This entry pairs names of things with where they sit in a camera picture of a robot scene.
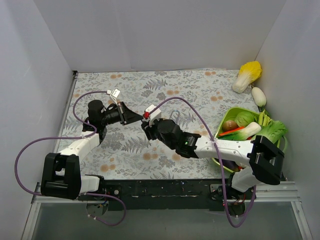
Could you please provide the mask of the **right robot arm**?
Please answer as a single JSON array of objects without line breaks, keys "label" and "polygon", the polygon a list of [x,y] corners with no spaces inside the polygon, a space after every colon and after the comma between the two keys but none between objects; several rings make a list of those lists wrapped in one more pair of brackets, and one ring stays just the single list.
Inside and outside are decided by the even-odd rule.
[{"label": "right robot arm", "polygon": [[196,133],[185,132],[171,119],[142,121],[148,140],[159,140],[184,158],[215,158],[241,163],[246,167],[233,174],[226,186],[227,195],[237,199],[260,183],[279,185],[284,153],[264,136],[254,140],[210,140]]}]

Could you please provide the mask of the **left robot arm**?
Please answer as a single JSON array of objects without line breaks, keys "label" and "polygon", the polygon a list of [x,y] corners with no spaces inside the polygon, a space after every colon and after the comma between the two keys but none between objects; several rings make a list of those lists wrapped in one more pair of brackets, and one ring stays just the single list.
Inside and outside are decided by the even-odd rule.
[{"label": "left robot arm", "polygon": [[101,100],[89,102],[87,114],[82,125],[84,137],[58,153],[46,155],[40,186],[42,195],[70,200],[85,193],[89,193],[95,200],[106,196],[106,187],[101,184],[104,178],[81,175],[80,163],[103,142],[108,125],[128,125],[141,121],[143,116],[130,110],[122,101],[105,107]]}]

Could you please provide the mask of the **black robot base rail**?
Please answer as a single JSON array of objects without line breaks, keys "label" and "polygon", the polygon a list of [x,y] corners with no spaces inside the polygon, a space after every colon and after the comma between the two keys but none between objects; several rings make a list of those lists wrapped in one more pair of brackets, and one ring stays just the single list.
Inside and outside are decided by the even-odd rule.
[{"label": "black robot base rail", "polygon": [[193,210],[223,212],[223,200],[213,191],[222,180],[209,179],[138,179],[103,180],[99,194],[124,202],[127,210]]}]

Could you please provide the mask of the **brass padlock silver shackle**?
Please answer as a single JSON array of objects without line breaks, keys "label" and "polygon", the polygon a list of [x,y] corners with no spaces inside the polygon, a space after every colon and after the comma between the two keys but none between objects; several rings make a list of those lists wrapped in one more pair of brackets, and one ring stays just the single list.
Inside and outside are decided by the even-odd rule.
[{"label": "brass padlock silver shackle", "polygon": [[169,116],[170,120],[177,122],[179,120],[179,118],[180,118],[180,111],[179,110],[173,110],[170,113],[170,116]]}]

